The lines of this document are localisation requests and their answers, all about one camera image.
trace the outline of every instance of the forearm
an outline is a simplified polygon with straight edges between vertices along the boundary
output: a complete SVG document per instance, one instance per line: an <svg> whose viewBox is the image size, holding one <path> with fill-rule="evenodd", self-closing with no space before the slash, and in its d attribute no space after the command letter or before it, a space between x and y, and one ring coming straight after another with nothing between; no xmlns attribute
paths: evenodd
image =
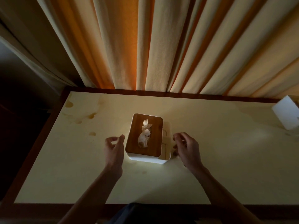
<svg viewBox="0 0 299 224"><path fill-rule="evenodd" d="M202 185L212 205L224 208L235 214L242 223L261 223L261 221L245 208L230 192L228 192L205 168L192 171Z"/></svg>
<svg viewBox="0 0 299 224"><path fill-rule="evenodd" d="M119 178L119 174L115 174L108 168L105 168L63 217L59 224L94 224L97 220L99 210L106 203L107 198Z"/></svg>

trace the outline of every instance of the left hand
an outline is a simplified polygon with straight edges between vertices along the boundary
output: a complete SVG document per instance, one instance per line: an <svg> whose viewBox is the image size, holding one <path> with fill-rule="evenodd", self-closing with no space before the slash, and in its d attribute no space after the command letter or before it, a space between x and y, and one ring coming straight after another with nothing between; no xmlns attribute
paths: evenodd
<svg viewBox="0 0 299 224"><path fill-rule="evenodd" d="M121 177L123 173L123 157L124 157L124 147L123 141L125 136L122 134L120 137L109 137L105 139L105 168L112 171L117 176Z"/></svg>

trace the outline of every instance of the white table surface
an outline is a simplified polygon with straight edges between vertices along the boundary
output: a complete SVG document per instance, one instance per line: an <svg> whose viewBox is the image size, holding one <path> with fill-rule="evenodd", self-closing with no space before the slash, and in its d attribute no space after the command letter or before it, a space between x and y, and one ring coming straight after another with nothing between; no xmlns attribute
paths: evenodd
<svg viewBox="0 0 299 224"><path fill-rule="evenodd" d="M134 113L163 117L173 133L194 137L204 165L241 203L299 203L299 140L282 128L273 104L83 92L71 92L69 102L15 203L75 203L104 167L104 139L127 138ZM179 158L160 165L125 154L107 203L131 202L209 204Z"/></svg>

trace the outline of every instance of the wooden table edge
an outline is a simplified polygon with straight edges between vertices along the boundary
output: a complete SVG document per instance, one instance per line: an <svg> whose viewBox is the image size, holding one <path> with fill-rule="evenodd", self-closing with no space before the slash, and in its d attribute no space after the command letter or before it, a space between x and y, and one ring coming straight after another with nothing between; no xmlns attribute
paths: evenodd
<svg viewBox="0 0 299 224"><path fill-rule="evenodd" d="M173 97L173 98L189 98L189 99L207 99L207 100L220 100L220 101L244 101L244 102L262 102L262 103L277 103L278 99L272 98L248 98L248 97L229 97L220 95L202 95L202 94L185 94L185 93L168 93L168 92L154 92L154 91L134 91L134 90L110 90L110 89L97 89L89 87L66 87L59 99L59 102L54 107L50 117L43 126L42 131L37 137L32 149L26 157L23 165L21 166L17 176L8 189L0 206L0 218L61 218L72 204L28 204L28 203L14 203L17 195L25 182L28 173L30 172L44 142L47 139L69 93L87 92L87 93L109 93L109 94L123 94L123 95L137 95L137 96L156 96L156 97ZM105 212L101 212L99 217L105 217L107 214L116 213L124 205L119 204L106 204L104 207ZM198 214L209 214L208 211L213 211L211 205L157 205L176 207L185 210L194 211L194 209L202 209L206 213L197 210ZM267 218L285 218L295 219L299 218L299 205L247 205L252 212L258 217Z"/></svg>

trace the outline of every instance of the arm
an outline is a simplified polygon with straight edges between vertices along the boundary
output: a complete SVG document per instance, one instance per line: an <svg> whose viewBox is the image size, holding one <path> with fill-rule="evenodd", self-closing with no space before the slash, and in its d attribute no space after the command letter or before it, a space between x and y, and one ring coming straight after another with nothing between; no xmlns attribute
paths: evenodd
<svg viewBox="0 0 299 224"><path fill-rule="evenodd" d="M124 135L110 137L105 140L105 168L84 192L80 199L73 205L59 224L66 223L92 223L97 220L99 210L104 206L108 196L118 179L122 176L124 157Z"/></svg>
<svg viewBox="0 0 299 224"><path fill-rule="evenodd" d="M203 187L212 205L224 208L235 214L242 223L262 223L254 214L245 208L228 192L205 168L200 160L199 145L186 133L174 134L175 152L183 164L196 177Z"/></svg>

